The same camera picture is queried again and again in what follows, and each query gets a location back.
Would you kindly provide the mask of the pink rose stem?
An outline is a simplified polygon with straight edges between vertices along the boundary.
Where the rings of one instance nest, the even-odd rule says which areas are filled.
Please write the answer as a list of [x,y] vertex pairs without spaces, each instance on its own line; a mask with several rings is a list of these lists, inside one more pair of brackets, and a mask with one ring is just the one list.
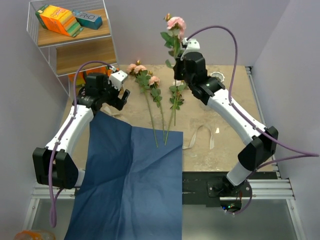
[[175,58],[182,54],[182,40],[185,36],[186,23],[182,17],[172,16],[167,13],[164,17],[166,22],[166,31],[160,33],[164,39],[164,46],[169,49],[168,54],[175,60]]
[[164,144],[166,145],[169,138],[169,133],[171,131],[172,125],[176,125],[176,112],[180,110],[180,106],[184,104],[185,99],[183,98],[183,91],[187,88],[187,84],[184,80],[175,80],[173,84],[169,87],[170,97],[169,102],[170,116],[167,125],[167,130],[165,133]]

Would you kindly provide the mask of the blue wrapping paper sheet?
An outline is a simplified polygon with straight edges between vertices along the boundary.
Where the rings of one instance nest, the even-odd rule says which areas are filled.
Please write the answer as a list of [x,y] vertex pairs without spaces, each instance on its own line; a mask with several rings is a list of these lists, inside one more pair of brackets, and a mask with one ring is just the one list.
[[155,132],[103,112],[89,125],[88,156],[67,240],[180,240],[183,133]]

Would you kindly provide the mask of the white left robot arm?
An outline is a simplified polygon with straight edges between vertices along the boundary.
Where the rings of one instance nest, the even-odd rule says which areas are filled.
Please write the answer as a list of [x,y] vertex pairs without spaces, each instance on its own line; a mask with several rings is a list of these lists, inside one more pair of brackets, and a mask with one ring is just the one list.
[[127,77],[122,70],[110,75],[92,72],[86,76],[86,82],[75,92],[70,112],[57,134],[45,147],[33,151],[35,177],[39,184],[63,189],[82,185],[85,172],[72,160],[76,143],[103,104],[119,111],[123,109],[130,95],[128,89],[121,93]]

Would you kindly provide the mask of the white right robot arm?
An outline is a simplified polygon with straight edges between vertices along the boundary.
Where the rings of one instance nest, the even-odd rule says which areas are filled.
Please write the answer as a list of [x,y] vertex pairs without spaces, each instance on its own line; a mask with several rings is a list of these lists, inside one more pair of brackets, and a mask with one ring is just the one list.
[[216,111],[239,135],[244,149],[238,154],[238,162],[222,181],[223,192],[230,197],[241,190],[241,184],[276,151],[279,132],[248,114],[235,100],[229,98],[229,91],[217,78],[208,75],[203,55],[199,52],[179,54],[175,58],[174,78],[183,80],[193,96]]

